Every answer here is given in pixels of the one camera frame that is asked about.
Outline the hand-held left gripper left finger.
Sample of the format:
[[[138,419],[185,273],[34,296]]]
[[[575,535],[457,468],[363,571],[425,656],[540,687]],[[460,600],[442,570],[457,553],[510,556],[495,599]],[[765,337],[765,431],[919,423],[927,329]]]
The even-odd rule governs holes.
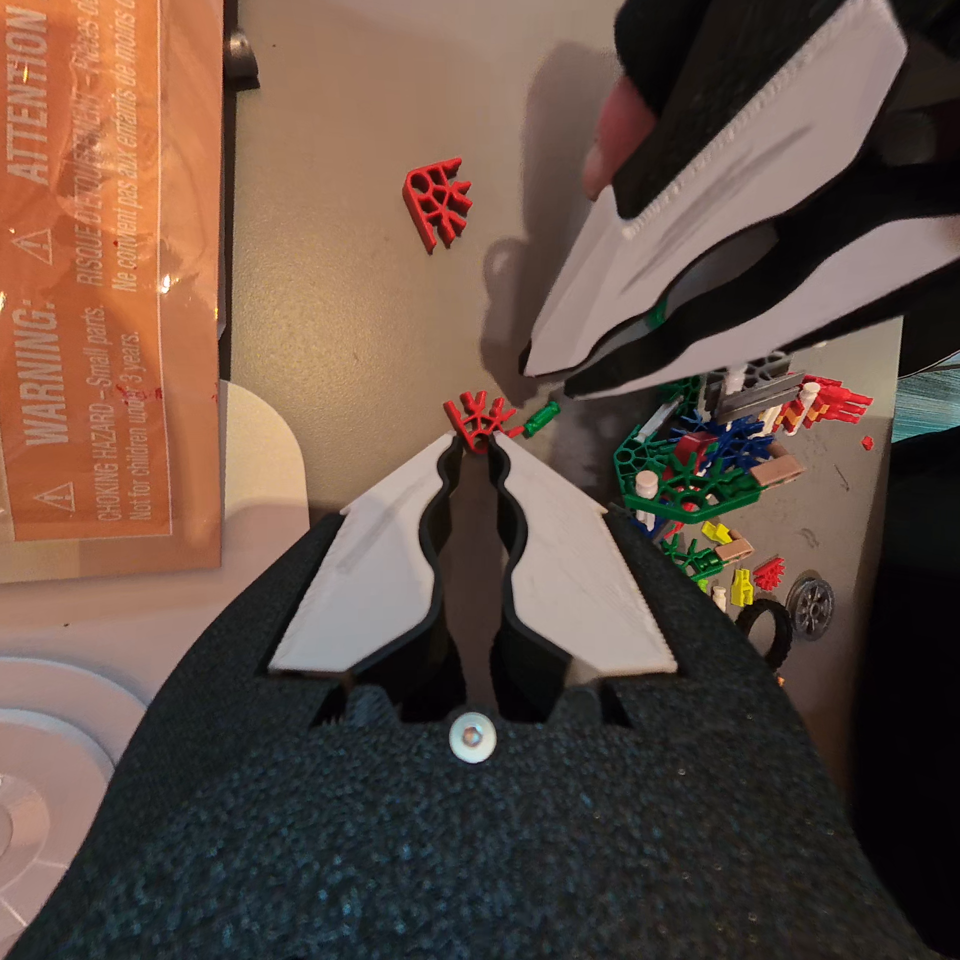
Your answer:
[[[463,447],[445,433],[344,507],[342,522],[270,660],[271,673],[336,676],[428,630]]]

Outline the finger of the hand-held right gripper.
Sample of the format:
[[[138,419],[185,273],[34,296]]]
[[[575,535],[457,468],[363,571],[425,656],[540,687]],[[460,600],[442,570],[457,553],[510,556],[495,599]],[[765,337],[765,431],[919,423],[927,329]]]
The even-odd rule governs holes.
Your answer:
[[[627,342],[564,383],[572,400],[615,397],[741,367],[886,320],[940,295],[958,279],[959,218],[876,226],[805,278],[746,273],[680,306],[654,332]]]
[[[906,52],[888,2],[842,2],[639,213],[621,216],[607,187],[534,323],[524,375],[581,366],[704,254],[847,169]]]

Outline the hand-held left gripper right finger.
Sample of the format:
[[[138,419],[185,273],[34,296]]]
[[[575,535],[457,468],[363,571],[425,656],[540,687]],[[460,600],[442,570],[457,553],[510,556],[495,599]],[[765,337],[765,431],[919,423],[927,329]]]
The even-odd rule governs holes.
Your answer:
[[[503,612],[525,638],[558,655],[567,685],[674,674],[678,669],[607,510],[502,436],[487,454],[508,551]]]

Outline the person's right hand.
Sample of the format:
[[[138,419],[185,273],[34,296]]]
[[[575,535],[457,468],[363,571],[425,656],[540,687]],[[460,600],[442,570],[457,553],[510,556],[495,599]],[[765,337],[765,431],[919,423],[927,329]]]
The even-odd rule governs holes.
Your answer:
[[[613,183],[615,174],[657,125],[657,114],[645,102],[631,79],[618,78],[604,102],[593,142],[582,166],[582,190],[595,202]]]

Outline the colourful toy model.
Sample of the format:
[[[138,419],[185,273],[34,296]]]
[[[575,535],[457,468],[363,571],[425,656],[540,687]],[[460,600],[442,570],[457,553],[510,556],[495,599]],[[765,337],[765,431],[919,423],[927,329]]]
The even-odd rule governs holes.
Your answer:
[[[726,517],[806,471],[785,440],[814,426],[856,426],[873,406],[842,380],[793,369],[775,351],[661,387],[663,403],[621,441],[613,466],[623,506],[643,536],[711,596],[753,553]],[[722,522],[726,545],[701,533]]]

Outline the white desk stand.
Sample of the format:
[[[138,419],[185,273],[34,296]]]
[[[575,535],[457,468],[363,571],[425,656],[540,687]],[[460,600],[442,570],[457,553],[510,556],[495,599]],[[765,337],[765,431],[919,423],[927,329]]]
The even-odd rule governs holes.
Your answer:
[[[2,586],[2,955],[84,843],[150,702],[200,634],[308,528],[300,447],[222,381],[216,569]]]

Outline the black toy tyre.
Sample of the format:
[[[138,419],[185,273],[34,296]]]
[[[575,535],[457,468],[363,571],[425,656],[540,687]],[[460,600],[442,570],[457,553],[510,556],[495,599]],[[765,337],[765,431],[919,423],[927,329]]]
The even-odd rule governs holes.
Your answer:
[[[774,637],[763,659],[771,671],[777,672],[789,655],[794,637],[791,614],[786,606],[769,598],[755,599],[742,608],[735,624],[744,636],[749,637],[756,622],[765,615],[772,618]]]

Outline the grey wheel hub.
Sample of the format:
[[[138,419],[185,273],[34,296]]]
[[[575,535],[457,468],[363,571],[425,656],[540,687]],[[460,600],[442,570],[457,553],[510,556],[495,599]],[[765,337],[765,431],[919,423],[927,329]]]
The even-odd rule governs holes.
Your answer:
[[[786,599],[794,642],[816,642],[826,634],[834,619],[834,588],[813,571],[805,571],[792,584]]]

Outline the red square connector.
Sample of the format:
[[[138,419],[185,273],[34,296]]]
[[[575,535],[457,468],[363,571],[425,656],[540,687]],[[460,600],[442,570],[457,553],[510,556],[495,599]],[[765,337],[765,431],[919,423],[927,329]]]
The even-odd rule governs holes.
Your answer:
[[[405,176],[402,198],[429,256],[439,243],[448,249],[466,229],[472,184],[457,178],[462,162],[458,155],[416,167]]]

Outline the toy set instruction booklet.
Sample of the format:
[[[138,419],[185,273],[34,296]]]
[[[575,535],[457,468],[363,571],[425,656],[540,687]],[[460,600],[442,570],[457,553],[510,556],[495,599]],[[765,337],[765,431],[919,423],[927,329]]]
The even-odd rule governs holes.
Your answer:
[[[1,8],[2,583],[217,568],[224,3]]]

